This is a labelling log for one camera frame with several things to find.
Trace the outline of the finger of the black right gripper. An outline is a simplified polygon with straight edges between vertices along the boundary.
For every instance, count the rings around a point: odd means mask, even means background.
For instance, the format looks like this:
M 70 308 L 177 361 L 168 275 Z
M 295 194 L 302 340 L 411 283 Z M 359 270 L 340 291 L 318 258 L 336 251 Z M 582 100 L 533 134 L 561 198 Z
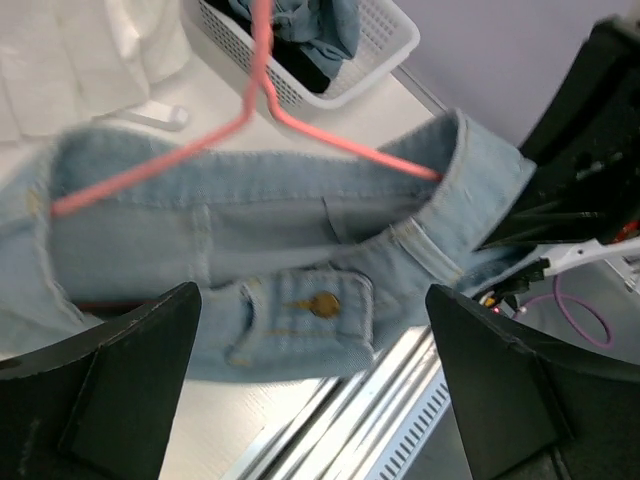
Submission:
M 638 24 L 593 26 L 520 151 L 537 170 L 486 247 L 610 244 L 638 220 Z

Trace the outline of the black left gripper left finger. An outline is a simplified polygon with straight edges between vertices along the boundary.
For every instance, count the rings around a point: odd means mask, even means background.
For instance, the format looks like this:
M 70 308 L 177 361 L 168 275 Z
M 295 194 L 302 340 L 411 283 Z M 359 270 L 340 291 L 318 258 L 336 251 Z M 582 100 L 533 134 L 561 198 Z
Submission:
M 200 310 L 198 287 L 183 283 L 2 361 L 2 478 L 158 478 Z

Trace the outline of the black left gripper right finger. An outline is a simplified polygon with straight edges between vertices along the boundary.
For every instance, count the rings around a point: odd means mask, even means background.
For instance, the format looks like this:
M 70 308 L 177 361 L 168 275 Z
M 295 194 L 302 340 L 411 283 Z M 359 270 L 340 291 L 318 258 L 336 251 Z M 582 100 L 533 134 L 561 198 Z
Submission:
M 473 478 L 638 478 L 638 366 L 446 286 L 425 303 Z

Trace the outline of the blue denim jeans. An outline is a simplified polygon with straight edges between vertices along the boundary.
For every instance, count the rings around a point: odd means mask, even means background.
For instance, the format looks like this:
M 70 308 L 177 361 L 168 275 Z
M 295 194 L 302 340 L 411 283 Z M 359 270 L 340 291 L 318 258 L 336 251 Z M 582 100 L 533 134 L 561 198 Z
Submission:
M 81 303 L 202 296 L 197 377 L 276 382 L 348 376 L 428 323 L 434 284 L 474 295 L 528 259 L 483 244 L 536 166 L 458 111 L 388 144 L 443 174 L 366 160 L 213 152 L 78 212 L 54 199 L 168 152 L 119 128 L 67 132 L 1 191 L 1 354 L 88 330 Z

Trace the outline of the light blue denim shirt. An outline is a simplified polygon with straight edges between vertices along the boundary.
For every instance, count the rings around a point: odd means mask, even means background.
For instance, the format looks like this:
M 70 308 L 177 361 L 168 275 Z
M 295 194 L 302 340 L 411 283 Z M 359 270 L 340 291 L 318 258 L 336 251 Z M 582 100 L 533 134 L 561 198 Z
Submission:
M 279 38 L 330 60 L 352 59 L 360 32 L 358 1 L 272 1 L 271 24 Z

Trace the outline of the white plastic basket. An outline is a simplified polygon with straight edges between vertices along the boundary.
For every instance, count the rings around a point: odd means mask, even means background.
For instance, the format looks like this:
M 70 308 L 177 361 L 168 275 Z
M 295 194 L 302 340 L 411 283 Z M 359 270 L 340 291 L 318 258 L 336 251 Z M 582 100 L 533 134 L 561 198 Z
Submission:
M 250 72 L 254 42 L 231 18 L 204 1 L 188 1 L 186 11 L 193 23 L 244 73 Z M 268 74 L 280 105 L 298 117 L 320 110 L 339 109 L 360 97 L 391 73 L 418 46 L 415 23 L 392 1 L 359 3 L 360 35 L 356 55 L 345 61 L 323 94 L 304 87 L 276 61 Z

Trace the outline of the white shirt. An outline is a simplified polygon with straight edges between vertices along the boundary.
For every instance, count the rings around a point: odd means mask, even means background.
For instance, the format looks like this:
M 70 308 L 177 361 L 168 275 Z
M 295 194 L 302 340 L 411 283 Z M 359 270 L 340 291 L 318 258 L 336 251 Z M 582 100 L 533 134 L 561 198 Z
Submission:
M 146 102 L 189 61 L 179 1 L 4 1 L 1 140 Z

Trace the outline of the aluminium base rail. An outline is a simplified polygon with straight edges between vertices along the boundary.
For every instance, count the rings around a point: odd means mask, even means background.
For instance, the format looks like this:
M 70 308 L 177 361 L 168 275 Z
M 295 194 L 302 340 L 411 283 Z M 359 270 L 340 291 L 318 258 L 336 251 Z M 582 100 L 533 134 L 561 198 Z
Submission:
M 299 411 L 265 427 L 226 478 L 354 479 L 440 369 L 431 329 L 410 330 L 369 371 L 317 382 Z

